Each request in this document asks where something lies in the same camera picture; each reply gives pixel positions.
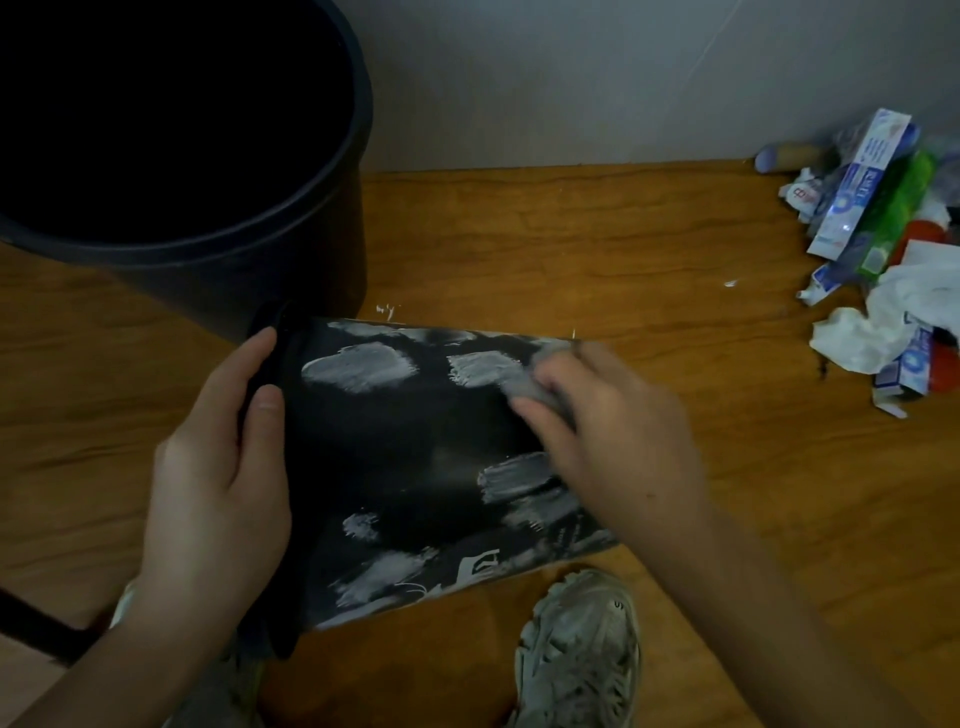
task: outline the white wall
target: white wall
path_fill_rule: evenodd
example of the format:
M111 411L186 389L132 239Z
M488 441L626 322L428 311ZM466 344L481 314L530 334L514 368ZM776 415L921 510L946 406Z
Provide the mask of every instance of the white wall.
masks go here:
M960 131L957 0L337 0L367 169L742 158L880 105Z

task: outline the trash can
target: trash can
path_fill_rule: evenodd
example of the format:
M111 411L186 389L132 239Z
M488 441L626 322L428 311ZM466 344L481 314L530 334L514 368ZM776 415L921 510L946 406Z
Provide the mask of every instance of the trash can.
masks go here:
M232 341L356 314L372 91L331 2L0 5L0 239Z

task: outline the black furniture leg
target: black furniture leg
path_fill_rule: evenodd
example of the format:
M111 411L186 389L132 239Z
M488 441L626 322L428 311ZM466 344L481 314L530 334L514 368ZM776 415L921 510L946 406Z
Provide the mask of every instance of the black furniture leg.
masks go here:
M77 662L100 634L74 629L0 589L0 634L53 657L62 665Z

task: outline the finger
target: finger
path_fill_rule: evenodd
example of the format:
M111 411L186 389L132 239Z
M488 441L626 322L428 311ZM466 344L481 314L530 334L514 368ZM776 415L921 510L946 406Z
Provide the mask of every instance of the finger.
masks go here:
M571 352L555 353L534 369L534 378L547 389L561 392L579 416L593 403L600 377Z
M594 372L614 386L622 387L634 380L642 381L610 347L599 341L585 341L577 353Z
M557 475L574 489L586 486L589 471L583 448L563 418L545 404L527 397L512 398L510 406L540 438Z
M194 439L236 441L237 413L247 395L247 384L275 345L276 329L264 328L247 339L206 378L183 423Z
M237 496L254 501L287 498L283 412L283 393L278 387L264 384L256 390L243 423L240 467L231 488Z

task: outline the wood grain floor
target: wood grain floor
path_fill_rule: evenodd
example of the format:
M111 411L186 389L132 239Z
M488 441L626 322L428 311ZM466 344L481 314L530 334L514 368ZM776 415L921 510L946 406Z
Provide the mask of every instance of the wood grain floor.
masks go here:
M362 316L612 344L680 393L716 497L852 649L960 725L960 399L899 422L865 377L821 380L806 340L826 312L793 299L815 261L780 183L738 162L370 177ZM9 248L0 303L0 583L84 624L135 574L153 446L228 346ZM634 590L639 724L756 724L642 565L623 549L590 562ZM519 629L564 568L308 635L270 667L264 711L297 728L495 725ZM0 724L56 675L0 643Z

